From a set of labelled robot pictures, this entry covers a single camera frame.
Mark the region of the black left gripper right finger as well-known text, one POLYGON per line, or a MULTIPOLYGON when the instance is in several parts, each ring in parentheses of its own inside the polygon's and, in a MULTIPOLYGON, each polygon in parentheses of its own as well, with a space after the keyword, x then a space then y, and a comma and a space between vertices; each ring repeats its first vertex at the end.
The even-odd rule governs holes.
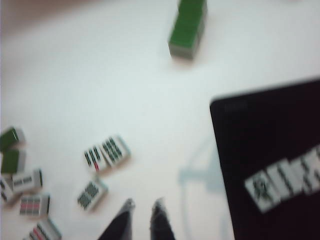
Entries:
POLYGON ((175 239, 163 197, 158 198, 152 206, 149 229, 151 240, 175 239))

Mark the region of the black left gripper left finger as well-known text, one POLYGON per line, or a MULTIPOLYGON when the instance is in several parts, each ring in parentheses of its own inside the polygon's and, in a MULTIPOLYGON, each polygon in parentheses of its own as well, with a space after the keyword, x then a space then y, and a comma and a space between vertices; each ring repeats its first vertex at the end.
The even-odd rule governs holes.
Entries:
POLYGON ((99 240, 132 240, 132 222, 135 202, 127 199, 111 223, 98 238, 99 240))

